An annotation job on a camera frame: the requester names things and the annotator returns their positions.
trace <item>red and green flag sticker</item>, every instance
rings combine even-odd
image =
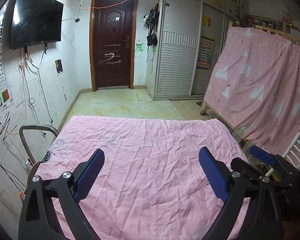
[[[5,91],[2,92],[2,99],[4,102],[7,102],[8,99],[10,98],[8,90],[6,89]]]

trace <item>brown door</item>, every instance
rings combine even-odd
[[[106,7],[123,0],[96,0]],[[134,0],[109,8],[95,9],[94,67],[96,87],[130,85],[132,14]]]

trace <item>flat screen tv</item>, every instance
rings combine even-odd
[[[11,27],[11,49],[61,41],[63,4],[56,0],[17,0]]]

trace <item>metal screw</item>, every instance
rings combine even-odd
[[[71,177],[71,173],[70,172],[65,172],[64,174],[62,174],[62,177],[64,179],[69,179]]]
[[[270,181],[270,179],[269,179],[268,177],[263,177],[263,178],[262,178],[262,181],[263,181],[264,183],[268,183],[268,182]]]
[[[232,172],[231,175],[232,175],[232,177],[234,177],[234,178],[239,178],[239,177],[240,177],[240,173],[237,172],[237,171]]]
[[[40,179],[39,176],[34,176],[34,177],[32,178],[32,181],[33,181],[33,182],[37,182],[37,181],[39,181],[39,179]]]

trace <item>door frame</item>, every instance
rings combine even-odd
[[[91,0],[91,7],[94,7],[96,0]],[[130,54],[130,81],[129,88],[134,89],[133,80],[134,80],[134,54],[135,54],[135,40],[136,40],[136,29],[137,29],[137,8],[138,1],[134,0],[133,12],[132,12],[132,35],[131,35],[131,54]],[[94,21],[95,21],[95,9],[90,9],[90,27],[89,27],[89,53],[90,53],[90,73],[91,73],[91,83],[92,91],[97,90],[97,81],[96,81],[96,69],[94,65]]]

